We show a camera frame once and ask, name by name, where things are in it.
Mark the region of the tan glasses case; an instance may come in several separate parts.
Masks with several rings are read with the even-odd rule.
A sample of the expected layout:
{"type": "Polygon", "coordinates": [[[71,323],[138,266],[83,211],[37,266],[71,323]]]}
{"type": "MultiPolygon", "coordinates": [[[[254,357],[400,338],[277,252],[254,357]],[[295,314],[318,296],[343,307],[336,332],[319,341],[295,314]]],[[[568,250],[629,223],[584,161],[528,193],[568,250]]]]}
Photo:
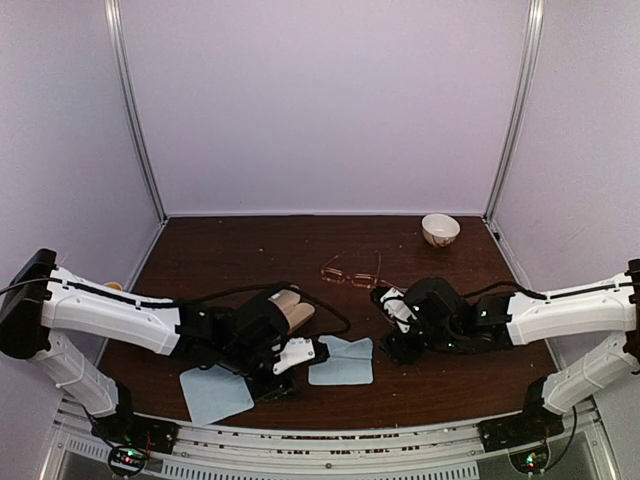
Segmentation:
{"type": "Polygon", "coordinates": [[[280,290],[269,300],[283,313],[289,325],[289,333],[293,333],[309,321],[315,314],[315,307],[302,299],[299,293],[291,290],[280,290]]]}

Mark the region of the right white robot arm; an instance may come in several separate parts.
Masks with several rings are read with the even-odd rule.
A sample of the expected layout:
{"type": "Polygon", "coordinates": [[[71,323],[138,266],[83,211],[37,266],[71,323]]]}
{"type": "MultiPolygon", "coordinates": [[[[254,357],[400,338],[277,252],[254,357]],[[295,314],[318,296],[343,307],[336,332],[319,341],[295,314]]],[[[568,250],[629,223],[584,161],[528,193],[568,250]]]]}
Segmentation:
{"type": "Polygon", "coordinates": [[[377,286],[372,302],[394,324],[382,350],[398,365],[426,351],[476,355],[590,332],[607,338],[571,366],[532,383],[520,413],[479,425],[484,438],[530,442],[562,432],[563,416],[625,374],[639,372],[639,262],[600,282],[544,293],[501,281],[461,295],[441,277],[406,291],[377,286]]]}

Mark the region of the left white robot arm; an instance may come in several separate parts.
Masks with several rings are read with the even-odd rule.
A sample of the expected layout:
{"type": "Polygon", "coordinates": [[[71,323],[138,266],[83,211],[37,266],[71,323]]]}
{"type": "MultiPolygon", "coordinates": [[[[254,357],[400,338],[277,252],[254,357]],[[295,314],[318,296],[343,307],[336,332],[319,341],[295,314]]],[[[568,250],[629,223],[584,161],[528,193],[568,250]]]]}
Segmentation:
{"type": "Polygon", "coordinates": [[[37,251],[1,291],[1,351],[38,365],[85,408],[106,437],[137,442],[145,420],[130,390],[92,365],[66,336],[74,330],[118,340],[186,362],[180,377],[197,426],[243,413],[296,390],[293,367],[319,359],[316,344],[293,330],[314,308],[286,284],[239,308],[114,292],[37,251]]]}

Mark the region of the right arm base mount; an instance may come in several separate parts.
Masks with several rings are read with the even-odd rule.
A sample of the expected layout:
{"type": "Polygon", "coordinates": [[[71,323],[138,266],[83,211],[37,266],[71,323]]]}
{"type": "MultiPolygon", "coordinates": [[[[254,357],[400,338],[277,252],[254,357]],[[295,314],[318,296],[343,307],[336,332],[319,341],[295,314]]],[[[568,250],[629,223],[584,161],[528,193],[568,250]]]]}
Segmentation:
{"type": "Polygon", "coordinates": [[[541,377],[531,383],[519,413],[483,420],[478,433],[486,453],[507,449],[511,466],[528,477],[549,473],[567,454],[578,424],[576,407],[572,407],[573,425],[568,440],[559,454],[553,454],[549,440],[565,432],[563,415],[543,406],[541,377]]]}

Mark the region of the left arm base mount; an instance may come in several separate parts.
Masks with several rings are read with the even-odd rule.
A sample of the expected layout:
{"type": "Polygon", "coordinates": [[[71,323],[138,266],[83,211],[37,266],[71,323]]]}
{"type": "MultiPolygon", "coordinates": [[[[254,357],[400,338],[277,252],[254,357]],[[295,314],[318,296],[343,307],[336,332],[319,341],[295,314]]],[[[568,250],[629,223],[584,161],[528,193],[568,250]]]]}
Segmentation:
{"type": "Polygon", "coordinates": [[[118,402],[115,412],[95,417],[85,411],[92,430],[109,448],[107,467],[117,478],[140,474],[152,453],[171,454],[179,426],[175,422],[152,419],[134,413],[130,390],[116,383],[118,402]]]}

